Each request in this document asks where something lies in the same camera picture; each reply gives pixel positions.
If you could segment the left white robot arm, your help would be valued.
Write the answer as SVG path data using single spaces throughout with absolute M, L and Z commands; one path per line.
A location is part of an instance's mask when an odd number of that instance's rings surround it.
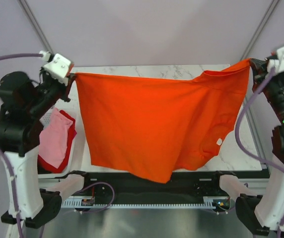
M 62 203 L 79 192 L 87 195 L 91 181 L 84 173 L 70 172 L 53 187 L 41 189 L 38 183 L 37 157 L 41 117 L 57 100 L 69 101 L 76 76 L 66 83 L 42 70 L 42 83 L 35 86 L 22 71 L 5 75 L 0 80 L 0 153 L 5 163 L 10 196 L 9 209 L 1 216 L 7 224 L 20 224 L 38 229 L 57 217 Z

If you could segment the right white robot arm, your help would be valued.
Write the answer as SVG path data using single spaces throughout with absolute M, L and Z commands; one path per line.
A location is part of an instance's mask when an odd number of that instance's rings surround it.
M 249 59 L 253 72 L 253 95 L 245 105 L 248 109 L 263 93 L 280 124 L 272 131 L 272 159 L 260 158 L 272 168 L 263 195 L 255 195 L 235 175 L 224 174 L 210 183 L 216 195 L 225 192 L 235 201 L 235 212 L 241 223 L 256 236 L 268 236 L 274 231 L 284 238 L 284 67 L 276 57 Z

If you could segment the orange t-shirt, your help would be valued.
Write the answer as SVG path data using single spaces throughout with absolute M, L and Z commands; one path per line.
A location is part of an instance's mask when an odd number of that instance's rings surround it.
M 91 164 L 158 183 L 201 168 L 233 131 L 249 72 L 245 59 L 191 80 L 77 73 Z

